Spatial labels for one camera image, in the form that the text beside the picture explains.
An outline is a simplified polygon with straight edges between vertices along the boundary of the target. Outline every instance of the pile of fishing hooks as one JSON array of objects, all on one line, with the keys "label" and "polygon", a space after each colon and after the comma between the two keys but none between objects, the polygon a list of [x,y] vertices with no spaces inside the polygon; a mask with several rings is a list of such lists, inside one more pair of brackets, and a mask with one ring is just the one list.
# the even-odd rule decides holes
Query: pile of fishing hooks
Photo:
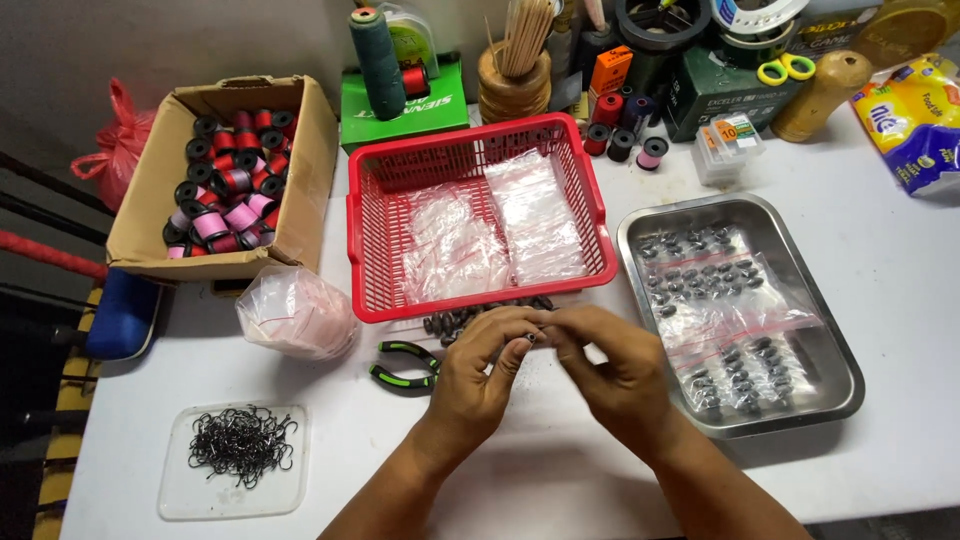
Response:
[{"label": "pile of fishing hooks", "polygon": [[207,476],[227,474],[238,477],[253,489],[268,469],[289,471],[294,466],[294,447],[286,442],[287,429],[297,432],[297,422],[288,414],[278,421],[266,407],[228,408],[216,416],[205,413],[193,423],[197,435],[190,442],[190,467],[213,468]]}]

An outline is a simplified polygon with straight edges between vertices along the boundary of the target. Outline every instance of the pink plastic bag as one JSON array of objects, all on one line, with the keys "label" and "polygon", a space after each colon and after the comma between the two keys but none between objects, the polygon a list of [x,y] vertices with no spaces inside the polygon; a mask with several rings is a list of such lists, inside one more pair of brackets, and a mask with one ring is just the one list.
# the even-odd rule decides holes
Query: pink plastic bag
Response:
[{"label": "pink plastic bag", "polygon": [[[96,179],[100,199],[117,211],[154,126],[156,109],[136,112],[127,89],[115,78],[110,79],[110,102],[116,118],[97,132],[97,146],[103,152],[76,158],[70,170],[81,180]],[[90,167],[83,171],[81,165]]]}]

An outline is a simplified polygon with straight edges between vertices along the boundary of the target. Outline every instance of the stainless steel tray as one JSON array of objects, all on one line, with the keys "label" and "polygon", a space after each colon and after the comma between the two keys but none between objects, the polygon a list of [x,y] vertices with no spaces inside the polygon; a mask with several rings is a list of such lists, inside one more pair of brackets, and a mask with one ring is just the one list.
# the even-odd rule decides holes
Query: stainless steel tray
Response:
[{"label": "stainless steel tray", "polygon": [[668,368],[671,401],[700,431],[715,439],[787,430],[841,420],[854,414],[863,403],[863,374],[780,215],[759,197],[729,193],[641,209],[624,218],[617,229],[617,245],[644,327],[658,333],[632,246],[639,238],[650,234],[684,231],[715,223],[738,226],[749,238],[753,251],[764,255],[780,282],[823,320],[822,327],[792,332],[794,343],[803,351],[798,360],[806,370],[806,379],[816,388],[816,394],[791,400],[789,404],[764,407],[751,415],[740,414],[726,405],[721,407],[723,410],[694,412],[673,369]]}]

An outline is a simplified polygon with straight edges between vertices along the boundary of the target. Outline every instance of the red plastic basket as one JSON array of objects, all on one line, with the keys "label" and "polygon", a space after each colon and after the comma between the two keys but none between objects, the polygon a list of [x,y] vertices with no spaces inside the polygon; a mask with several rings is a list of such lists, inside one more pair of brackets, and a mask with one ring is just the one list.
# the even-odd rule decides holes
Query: red plastic basket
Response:
[{"label": "red plastic basket", "polygon": [[[558,175],[576,219],[588,274],[556,282],[409,304],[403,294],[401,255],[411,238],[407,231],[407,194],[431,185],[457,181],[461,188],[490,193],[484,169],[531,148],[554,154]],[[439,135],[408,138],[360,148],[350,156],[347,196],[347,253],[353,273],[353,311],[361,321],[379,323],[602,285],[613,279],[617,262],[607,231],[607,211],[600,199],[589,156],[577,125],[568,114],[541,114]],[[473,197],[476,215],[496,227],[489,197]]]}]

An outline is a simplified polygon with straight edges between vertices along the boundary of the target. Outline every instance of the green and black pliers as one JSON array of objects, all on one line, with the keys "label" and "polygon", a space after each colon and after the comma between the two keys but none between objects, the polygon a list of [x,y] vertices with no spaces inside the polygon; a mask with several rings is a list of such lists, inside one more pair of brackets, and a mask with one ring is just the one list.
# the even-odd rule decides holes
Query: green and black pliers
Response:
[{"label": "green and black pliers", "polygon": [[381,353],[408,353],[416,356],[426,364],[427,369],[433,372],[433,375],[421,379],[404,379],[390,373],[379,364],[370,366],[370,374],[382,384],[403,390],[433,388],[437,385],[437,376],[440,374],[441,362],[420,345],[410,343],[409,341],[382,341],[380,345],[377,346],[377,349],[379,349]]}]

